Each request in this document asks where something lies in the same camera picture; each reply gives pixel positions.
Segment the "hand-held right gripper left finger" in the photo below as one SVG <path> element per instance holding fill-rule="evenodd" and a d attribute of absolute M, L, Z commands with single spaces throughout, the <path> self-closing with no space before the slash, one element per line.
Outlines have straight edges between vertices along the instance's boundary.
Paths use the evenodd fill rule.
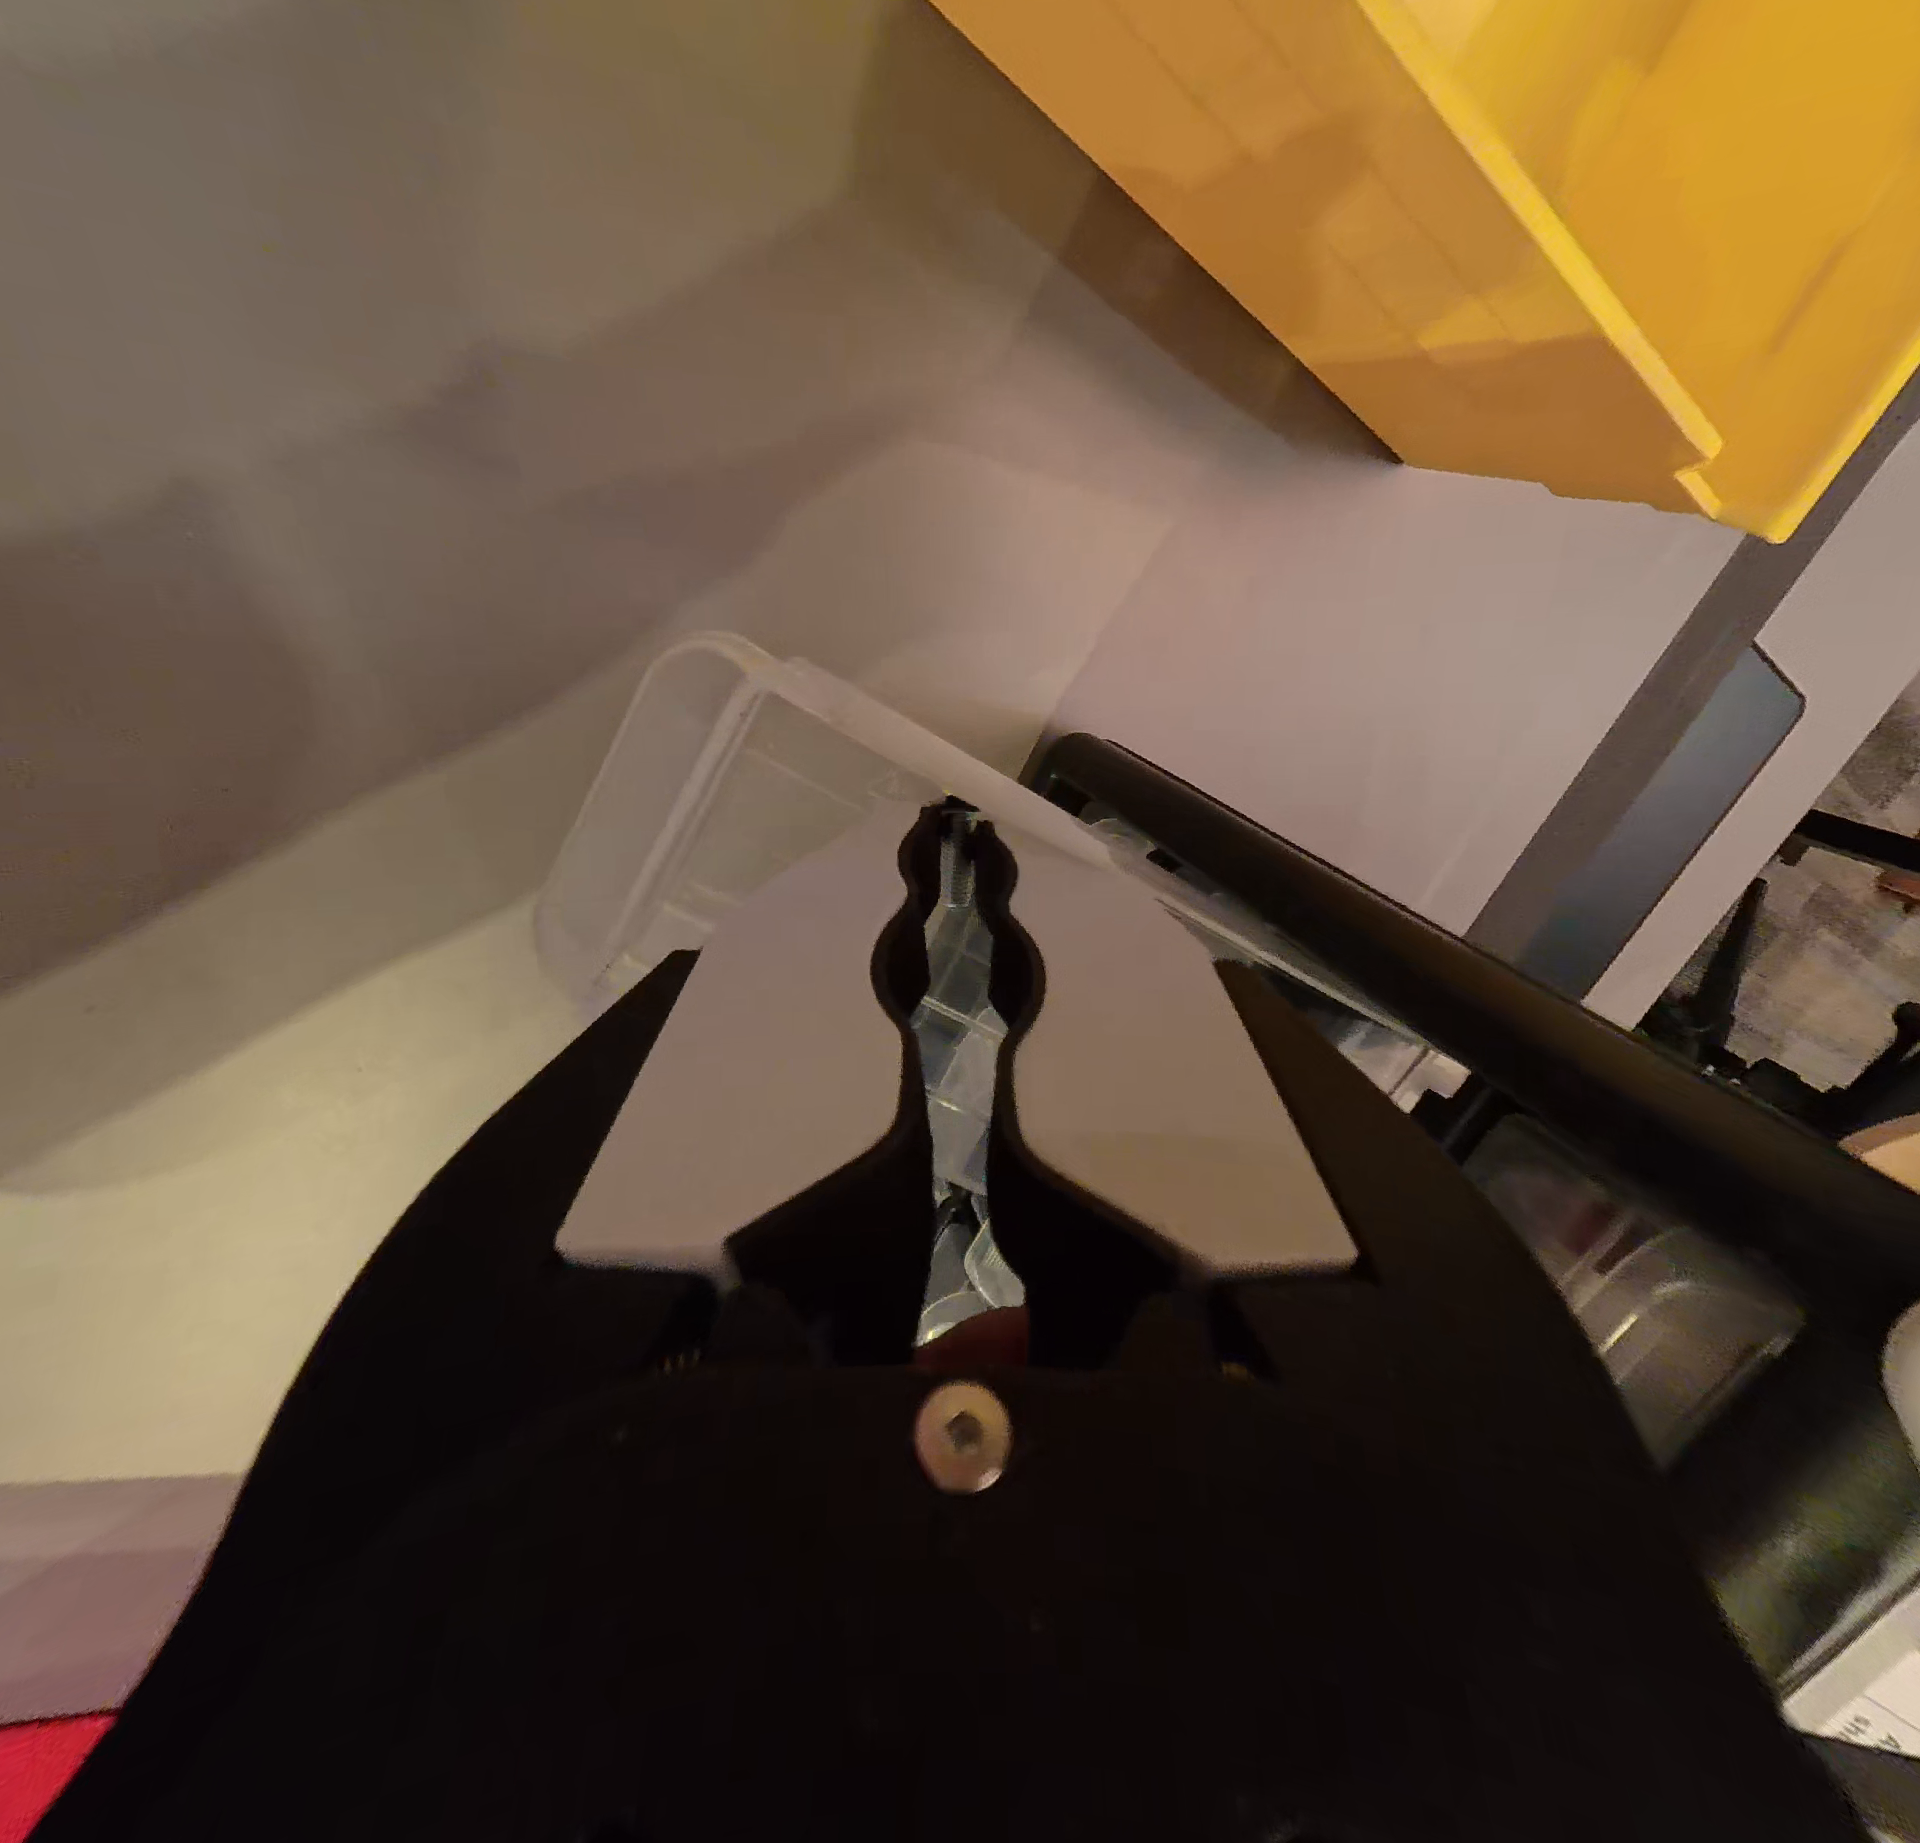
<path fill-rule="evenodd" d="M 916 1349 L 931 1125 L 916 1011 L 938 809 L 884 803 L 695 950 L 563 1224 L 593 1268 L 777 1290 L 824 1349 Z"/>

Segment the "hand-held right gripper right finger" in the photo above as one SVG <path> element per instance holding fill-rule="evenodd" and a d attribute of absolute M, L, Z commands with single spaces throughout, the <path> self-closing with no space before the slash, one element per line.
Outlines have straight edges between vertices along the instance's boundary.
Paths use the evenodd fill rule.
<path fill-rule="evenodd" d="M 1118 1349 L 1149 1294 L 1363 1274 L 1222 962 L 1166 895 L 981 817 L 976 907 L 1004 1025 L 989 1211 L 1023 1349 Z"/>

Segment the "clear plastic drawer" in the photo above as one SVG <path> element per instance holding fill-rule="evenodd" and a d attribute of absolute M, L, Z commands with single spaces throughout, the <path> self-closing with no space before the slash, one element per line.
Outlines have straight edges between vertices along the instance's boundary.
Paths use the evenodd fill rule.
<path fill-rule="evenodd" d="M 938 809 L 944 796 L 999 803 L 999 821 L 1114 865 L 1092 829 L 856 684 L 752 640 L 695 631 L 644 671 L 584 792 L 542 889 L 542 957 L 611 1011 L 652 970 L 688 970 L 719 922 L 787 865 L 884 803 Z"/>

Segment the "black drawer cabinet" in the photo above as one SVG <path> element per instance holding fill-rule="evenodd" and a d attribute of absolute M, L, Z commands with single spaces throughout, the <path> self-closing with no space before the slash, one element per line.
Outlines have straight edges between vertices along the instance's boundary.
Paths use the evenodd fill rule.
<path fill-rule="evenodd" d="M 1914 1593 L 1914 1194 L 1677 1055 L 1523 984 L 1124 744 L 1066 730 L 1023 784 L 1118 817 L 1455 1055 L 1598 1172 L 1800 1302 L 1797 1349 L 1668 1469 L 1735 1640 L 1797 1695 Z"/>

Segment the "rows of clear cabinet drawers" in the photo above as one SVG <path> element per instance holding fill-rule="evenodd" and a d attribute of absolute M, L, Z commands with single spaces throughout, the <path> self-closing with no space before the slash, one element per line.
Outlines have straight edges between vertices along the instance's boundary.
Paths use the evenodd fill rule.
<path fill-rule="evenodd" d="M 1418 1042 L 1396 1107 L 1549 1274 L 1655 1469 L 1797 1349 L 1808 1315 L 1775 1274 L 1598 1172 L 1455 1055 Z"/>

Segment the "black office chair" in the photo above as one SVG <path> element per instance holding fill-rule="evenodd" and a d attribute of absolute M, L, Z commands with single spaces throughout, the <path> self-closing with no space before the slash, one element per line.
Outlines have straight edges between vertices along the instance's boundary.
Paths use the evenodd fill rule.
<path fill-rule="evenodd" d="M 1884 889 L 1897 889 L 1897 899 L 1914 912 L 1920 838 L 1808 809 L 1797 838 L 1775 848 L 1775 865 L 1800 865 L 1808 848 L 1876 871 Z M 1820 1141 L 1853 1141 L 1853 1135 L 1914 1118 L 1914 1100 L 1920 1100 L 1920 1005 L 1914 1000 L 1897 1005 L 1897 1042 L 1849 1089 L 1816 1093 L 1800 1076 L 1775 1061 L 1735 1061 L 1729 1036 L 1735 1036 L 1742 976 L 1755 962 L 1765 899 L 1772 899 L 1772 880 L 1755 876 L 1735 895 L 1721 937 L 1706 950 L 1700 990 L 1663 997 L 1638 1036 L 1691 1061 L 1700 1076 L 1742 1089 L 1749 1100 L 1800 1118 Z"/>

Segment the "dark grey panel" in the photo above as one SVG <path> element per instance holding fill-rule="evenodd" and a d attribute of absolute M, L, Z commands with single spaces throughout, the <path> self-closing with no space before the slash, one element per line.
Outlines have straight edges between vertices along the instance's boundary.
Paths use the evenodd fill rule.
<path fill-rule="evenodd" d="M 1683 726 L 1628 809 L 1594 848 L 1567 937 L 1576 937 L 1569 997 L 1594 997 L 1668 880 L 1700 865 L 1711 829 L 1749 796 L 1772 755 L 1800 726 L 1808 696 L 1765 646 L 1718 678 L 1711 702 Z"/>

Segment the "white printed label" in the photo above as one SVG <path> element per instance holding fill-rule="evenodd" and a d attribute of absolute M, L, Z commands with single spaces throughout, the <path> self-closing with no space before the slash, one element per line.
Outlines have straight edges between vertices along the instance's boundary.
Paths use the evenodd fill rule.
<path fill-rule="evenodd" d="M 1920 1758 L 1920 1593 L 1820 1661 L 1784 1711 L 1808 1737 Z"/>

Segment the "yellow plastic bin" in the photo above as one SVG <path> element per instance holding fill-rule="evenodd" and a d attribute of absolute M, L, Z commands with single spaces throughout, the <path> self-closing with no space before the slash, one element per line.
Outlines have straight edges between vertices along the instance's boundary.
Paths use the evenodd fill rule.
<path fill-rule="evenodd" d="M 1786 538 L 1920 353 L 1920 0 L 930 0 L 1405 468 Z"/>

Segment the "red cloth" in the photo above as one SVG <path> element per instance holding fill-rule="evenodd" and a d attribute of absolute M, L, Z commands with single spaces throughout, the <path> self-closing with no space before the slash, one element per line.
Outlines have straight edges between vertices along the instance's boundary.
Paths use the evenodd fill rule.
<path fill-rule="evenodd" d="M 24 1843 L 117 1711 L 0 1723 L 0 1838 Z"/>

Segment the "grey metal post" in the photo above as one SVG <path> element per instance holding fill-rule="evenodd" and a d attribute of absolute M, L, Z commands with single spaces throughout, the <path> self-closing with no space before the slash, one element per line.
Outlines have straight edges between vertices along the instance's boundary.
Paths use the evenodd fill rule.
<path fill-rule="evenodd" d="M 1663 763 L 1663 753 L 1683 738 L 1683 726 L 1711 702 L 1718 678 L 1742 661 L 1742 646 L 1765 646 L 1765 624 L 1775 609 L 1786 609 L 1797 577 L 1816 568 L 1816 554 L 1833 538 L 1839 514 L 1876 488 L 1887 456 L 1910 442 L 1920 412 L 1920 376 L 1887 399 L 1887 412 L 1858 436 L 1858 448 L 1839 464 L 1839 474 L 1820 488 L 1820 498 L 1800 514 L 1786 538 L 1742 538 L 1729 568 L 1711 577 L 1683 631 L 1663 646 L 1663 661 L 1645 671 L 1605 744 L 1586 755 L 1569 792 L 1549 803 L 1549 817 L 1533 829 L 1490 899 L 1475 912 L 1466 940 L 1542 976 L 1546 990 L 1569 997 L 1576 937 L 1567 937 L 1567 899 L 1594 865 L 1594 848 L 1612 838 L 1612 821 L 1628 809 L 1645 778 Z"/>

